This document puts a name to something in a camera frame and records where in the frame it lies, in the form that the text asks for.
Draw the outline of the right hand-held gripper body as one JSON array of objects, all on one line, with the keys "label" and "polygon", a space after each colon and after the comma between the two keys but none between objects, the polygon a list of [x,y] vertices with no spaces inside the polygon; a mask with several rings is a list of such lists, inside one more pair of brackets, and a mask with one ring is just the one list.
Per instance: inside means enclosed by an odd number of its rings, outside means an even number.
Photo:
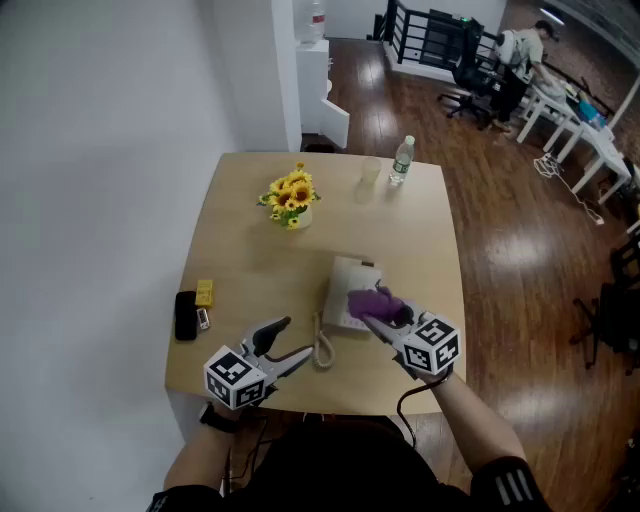
[{"label": "right hand-held gripper body", "polygon": [[460,330],[442,316],[422,311],[415,325],[390,324],[400,330],[399,342],[391,345],[393,360],[414,379],[417,371],[441,374],[460,357]]}]

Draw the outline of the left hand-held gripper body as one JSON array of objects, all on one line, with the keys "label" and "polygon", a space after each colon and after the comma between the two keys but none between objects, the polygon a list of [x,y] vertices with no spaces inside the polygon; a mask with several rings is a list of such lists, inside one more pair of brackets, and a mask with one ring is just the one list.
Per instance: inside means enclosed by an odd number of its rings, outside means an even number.
[{"label": "left hand-held gripper body", "polygon": [[229,409],[259,405],[277,387],[243,343],[223,345],[204,365],[205,390]]}]

